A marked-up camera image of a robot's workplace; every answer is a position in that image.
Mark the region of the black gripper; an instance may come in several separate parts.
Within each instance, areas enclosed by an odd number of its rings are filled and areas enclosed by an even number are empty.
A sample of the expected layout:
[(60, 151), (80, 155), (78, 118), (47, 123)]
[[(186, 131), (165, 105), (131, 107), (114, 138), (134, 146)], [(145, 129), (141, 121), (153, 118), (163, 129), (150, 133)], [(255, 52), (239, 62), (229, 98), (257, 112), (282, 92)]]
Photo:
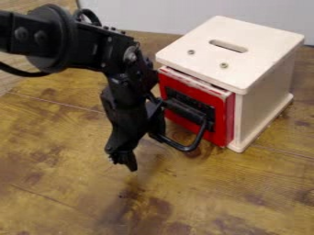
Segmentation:
[(108, 74), (108, 86), (100, 99), (108, 120), (112, 123), (112, 133), (104, 150), (114, 164), (123, 164), (131, 172), (138, 170), (134, 149), (145, 133), (157, 137), (166, 134), (163, 109), (157, 104), (151, 90), (158, 84), (158, 71), (142, 52), (137, 52), (137, 61), (126, 63), (120, 73)]

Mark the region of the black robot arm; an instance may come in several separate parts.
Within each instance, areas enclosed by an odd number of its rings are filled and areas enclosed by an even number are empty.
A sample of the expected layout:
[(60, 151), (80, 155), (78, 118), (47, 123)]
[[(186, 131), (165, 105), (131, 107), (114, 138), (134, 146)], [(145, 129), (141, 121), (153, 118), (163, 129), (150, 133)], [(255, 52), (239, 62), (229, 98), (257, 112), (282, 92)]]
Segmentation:
[(0, 71), (42, 77), (68, 68), (106, 75), (100, 100), (112, 134), (104, 147), (114, 163), (138, 170), (134, 149), (145, 134), (162, 132), (161, 100), (153, 94), (158, 71), (142, 55), (141, 43), (123, 31), (104, 27), (88, 9), (68, 12), (47, 4), (19, 14), (0, 10), (0, 51), (23, 55), (35, 73), (0, 62)]

